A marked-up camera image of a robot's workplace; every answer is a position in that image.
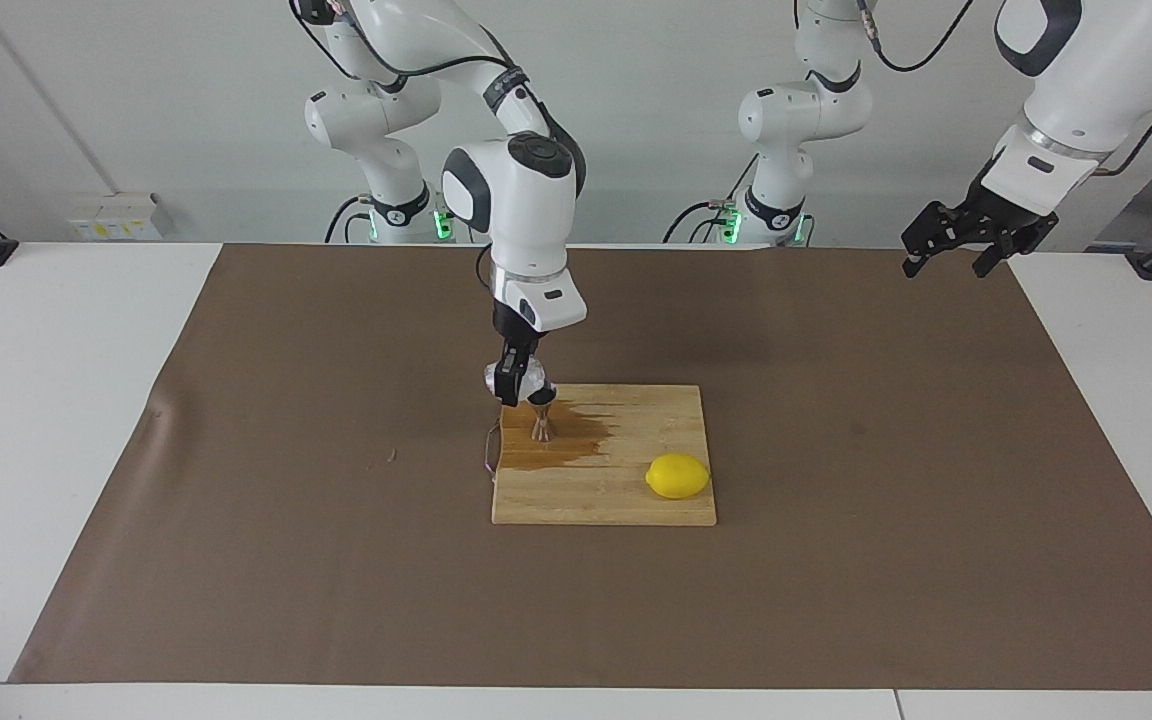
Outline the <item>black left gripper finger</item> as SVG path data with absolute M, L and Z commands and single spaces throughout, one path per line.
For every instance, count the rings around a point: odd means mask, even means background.
M 1014 229 L 1006 227 L 1005 223 L 995 222 L 995 220 L 982 219 L 979 229 L 975 233 L 978 234 L 986 249 L 973 260 L 975 276 L 987 276 L 992 270 L 995 270 L 1005 260 L 1009 260 L 1011 256 L 1034 252 L 1038 247 L 1041 247 L 1043 241 L 1046 240 L 1052 229 L 1056 227 L 1056 223 L 1059 223 L 1059 215 L 1055 213 Z
M 969 209 L 950 209 L 931 200 L 900 234 L 905 249 L 902 273 L 914 279 L 935 255 L 958 249 L 972 238 L 973 214 Z

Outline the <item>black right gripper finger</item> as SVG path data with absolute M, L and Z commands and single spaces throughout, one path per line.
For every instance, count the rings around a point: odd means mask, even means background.
M 516 407 L 538 392 L 538 373 L 532 369 L 535 350 L 530 344 L 505 342 L 495 363 L 495 397 L 502 406 Z

